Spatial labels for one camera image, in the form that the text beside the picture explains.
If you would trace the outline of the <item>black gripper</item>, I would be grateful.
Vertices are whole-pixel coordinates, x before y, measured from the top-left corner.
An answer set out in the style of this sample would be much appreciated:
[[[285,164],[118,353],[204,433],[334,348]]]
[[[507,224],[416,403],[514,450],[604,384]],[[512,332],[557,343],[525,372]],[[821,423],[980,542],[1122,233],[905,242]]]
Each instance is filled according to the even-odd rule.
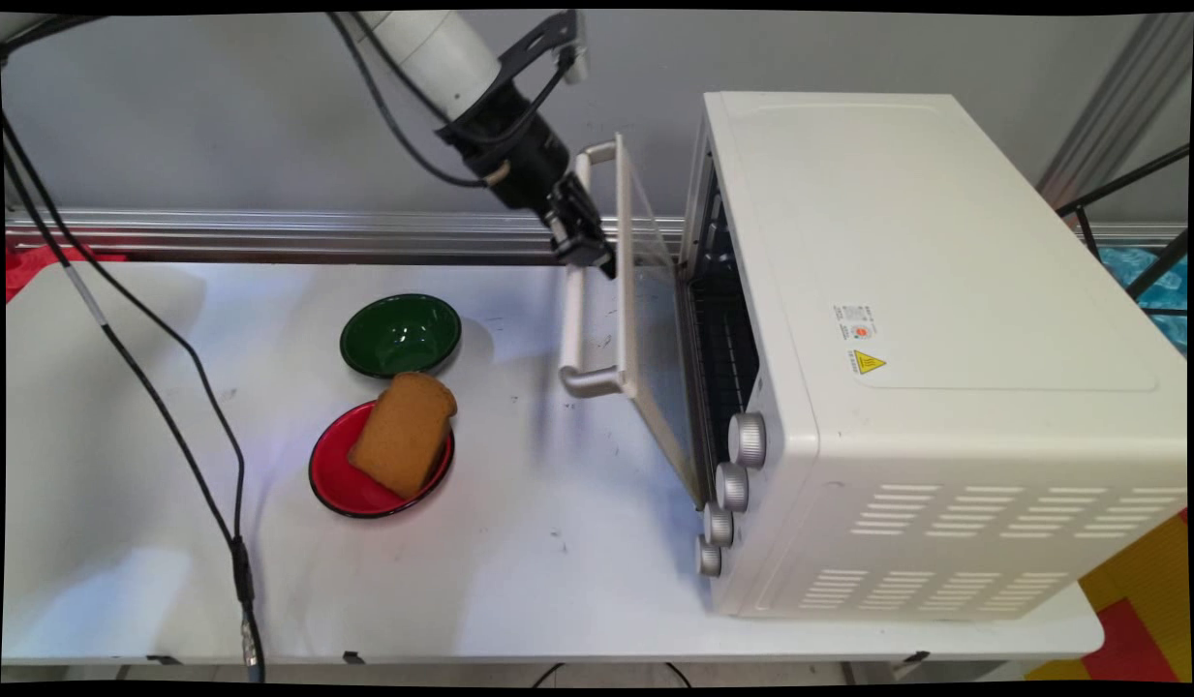
[[[484,137],[499,136],[529,106],[521,91],[503,87],[464,111],[458,128]],[[546,216],[552,255],[562,265],[596,266],[608,279],[616,279],[616,253],[602,230],[599,211],[580,177],[566,173],[570,152],[542,115],[534,115],[521,131],[499,144],[475,144],[458,137],[451,125],[441,128],[438,137],[458,152],[464,167],[476,177],[492,175],[507,164],[506,175],[492,185],[491,193],[509,210],[547,215],[548,196],[556,185],[556,212]]]

